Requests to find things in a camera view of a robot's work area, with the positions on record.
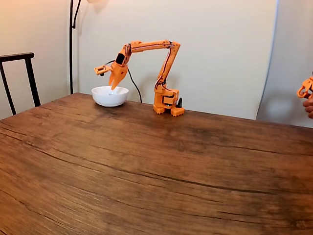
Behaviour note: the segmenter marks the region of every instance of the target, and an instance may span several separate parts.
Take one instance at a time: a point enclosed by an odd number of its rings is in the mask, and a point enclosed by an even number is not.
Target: chair backrest
[[[37,87],[36,87],[33,67],[31,65],[31,58],[34,58],[34,56],[35,56],[35,54],[32,53],[32,52],[30,52],[30,53],[23,53],[23,54],[0,56],[0,73],[1,73],[1,76],[2,76],[2,80],[3,80],[6,96],[8,97],[8,101],[9,101],[9,104],[10,104],[10,107],[11,107],[13,115],[16,114],[16,111],[15,111],[14,104],[13,104],[13,101],[12,101],[12,97],[11,97],[11,94],[10,94],[10,91],[9,91],[9,87],[8,87],[8,84],[7,84],[7,81],[6,81],[6,78],[5,78],[5,74],[4,74],[4,69],[3,69],[3,64],[2,63],[3,62],[8,62],[8,61],[15,61],[15,60],[25,60],[31,93],[33,95],[34,104],[37,107],[37,106],[40,105],[40,100],[39,100],[38,91],[37,91]]]

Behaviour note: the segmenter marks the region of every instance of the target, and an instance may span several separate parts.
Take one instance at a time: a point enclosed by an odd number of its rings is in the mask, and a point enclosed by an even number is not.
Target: wooden table
[[[67,96],[0,121],[0,234],[312,235],[313,130]]]

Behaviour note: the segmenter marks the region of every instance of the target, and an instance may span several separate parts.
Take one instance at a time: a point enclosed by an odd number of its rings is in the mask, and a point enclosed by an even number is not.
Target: orange robotic arm
[[[299,98],[313,98],[313,93],[309,93],[312,91],[313,85],[313,77],[308,78],[302,83],[301,88],[298,90],[297,95]]]
[[[181,107],[181,99],[179,98],[179,91],[168,89],[166,87],[166,78],[171,70],[180,44],[176,42],[170,42],[168,40],[142,43],[140,41],[134,41],[130,44],[125,44],[122,50],[117,55],[116,60],[111,66],[103,65],[94,69],[97,75],[103,75],[104,73],[111,71],[109,85],[112,83],[112,90],[124,79],[127,74],[127,63],[132,53],[143,52],[146,50],[155,49],[169,49],[169,53],[161,68],[155,84],[155,101],[154,111],[157,114],[162,114],[166,109],[171,110],[173,116],[179,116],[184,113],[184,109]]]

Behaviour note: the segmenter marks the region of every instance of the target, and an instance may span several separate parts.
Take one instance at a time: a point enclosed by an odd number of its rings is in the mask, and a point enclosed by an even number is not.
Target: finger
[[[305,101],[303,102],[303,106],[304,106],[304,107],[308,107],[308,106],[311,106],[311,105],[313,105],[313,98],[308,99],[308,100],[305,100]]]
[[[313,112],[313,106],[306,107],[305,111],[307,111],[308,113]]]

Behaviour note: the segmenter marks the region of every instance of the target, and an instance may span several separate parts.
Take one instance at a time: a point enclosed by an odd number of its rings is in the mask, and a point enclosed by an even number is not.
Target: floor lamp
[[[95,3],[98,0],[87,0],[89,3]],[[79,0],[77,9],[73,21],[73,0],[70,0],[70,12],[69,12],[69,86],[70,93],[73,94],[73,29],[76,28],[76,18],[79,10],[81,0]]]

